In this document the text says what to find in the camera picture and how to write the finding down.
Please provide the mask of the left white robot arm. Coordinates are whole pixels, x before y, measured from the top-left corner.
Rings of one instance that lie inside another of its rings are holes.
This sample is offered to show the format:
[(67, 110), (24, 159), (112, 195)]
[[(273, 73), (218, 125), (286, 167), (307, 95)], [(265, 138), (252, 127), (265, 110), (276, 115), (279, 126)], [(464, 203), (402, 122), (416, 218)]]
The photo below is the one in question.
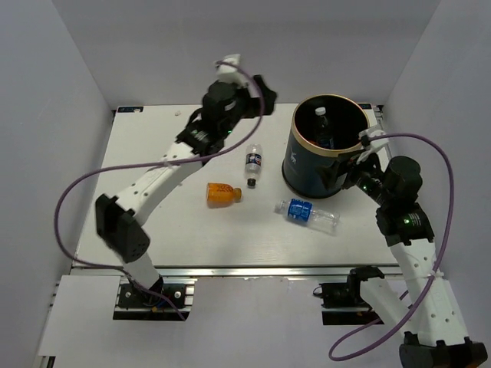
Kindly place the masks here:
[(161, 166), (148, 169), (116, 195), (102, 194), (95, 202), (97, 235), (121, 260), (136, 288), (136, 297), (148, 307), (160, 302), (163, 280), (148, 255), (150, 238), (143, 225), (184, 179), (223, 149), (240, 120), (272, 114), (277, 93), (265, 84), (262, 75), (252, 79), (260, 97), (251, 96), (246, 82), (221, 77), (211, 84), (202, 106), (176, 136)]

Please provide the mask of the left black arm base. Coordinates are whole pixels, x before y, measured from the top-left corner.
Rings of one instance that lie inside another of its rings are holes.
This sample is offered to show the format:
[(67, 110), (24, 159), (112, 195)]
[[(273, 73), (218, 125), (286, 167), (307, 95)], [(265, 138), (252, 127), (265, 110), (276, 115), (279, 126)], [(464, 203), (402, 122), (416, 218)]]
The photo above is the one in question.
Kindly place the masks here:
[(113, 319), (184, 322), (193, 306), (195, 283), (193, 278), (161, 276), (149, 294), (127, 278), (121, 278)]

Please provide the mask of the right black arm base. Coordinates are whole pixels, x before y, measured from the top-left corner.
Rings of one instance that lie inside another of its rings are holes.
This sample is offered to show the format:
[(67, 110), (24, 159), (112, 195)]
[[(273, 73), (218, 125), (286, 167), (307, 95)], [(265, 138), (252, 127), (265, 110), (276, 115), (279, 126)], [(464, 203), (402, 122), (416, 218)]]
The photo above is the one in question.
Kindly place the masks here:
[(372, 322), (383, 324), (366, 302), (348, 293), (345, 283), (319, 284), (312, 294), (321, 300), (324, 326), (361, 326)]

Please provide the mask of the clear bottle blue label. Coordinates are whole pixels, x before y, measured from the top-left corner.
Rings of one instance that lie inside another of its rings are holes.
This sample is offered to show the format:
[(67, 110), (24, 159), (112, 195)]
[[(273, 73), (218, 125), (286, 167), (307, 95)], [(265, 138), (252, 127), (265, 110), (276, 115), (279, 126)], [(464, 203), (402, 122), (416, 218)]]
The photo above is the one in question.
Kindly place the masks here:
[(324, 107), (315, 109), (315, 143), (323, 149), (334, 149), (334, 125), (328, 120)]
[(302, 199), (281, 200), (275, 204), (274, 211), (287, 221), (310, 228), (317, 232), (335, 235), (340, 216), (316, 207), (313, 203)]

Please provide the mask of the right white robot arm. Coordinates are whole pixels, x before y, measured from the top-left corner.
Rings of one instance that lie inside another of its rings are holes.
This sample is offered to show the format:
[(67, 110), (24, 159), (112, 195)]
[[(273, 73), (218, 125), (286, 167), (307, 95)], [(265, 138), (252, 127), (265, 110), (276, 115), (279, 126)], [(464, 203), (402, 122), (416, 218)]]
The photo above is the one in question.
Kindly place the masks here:
[(483, 343), (471, 340), (450, 283), (440, 271), (443, 247), (417, 203), (423, 184), (420, 165), (406, 156), (390, 159), (381, 168), (375, 154), (367, 159), (335, 160), (317, 169), (325, 187), (358, 187), (378, 204), (377, 227), (395, 257), (411, 305), (391, 289), (375, 266), (354, 268), (348, 274), (346, 295), (357, 306), (368, 304), (390, 331), (377, 342), (342, 357), (343, 361), (370, 352), (395, 334), (403, 367), (478, 367), (488, 359)]

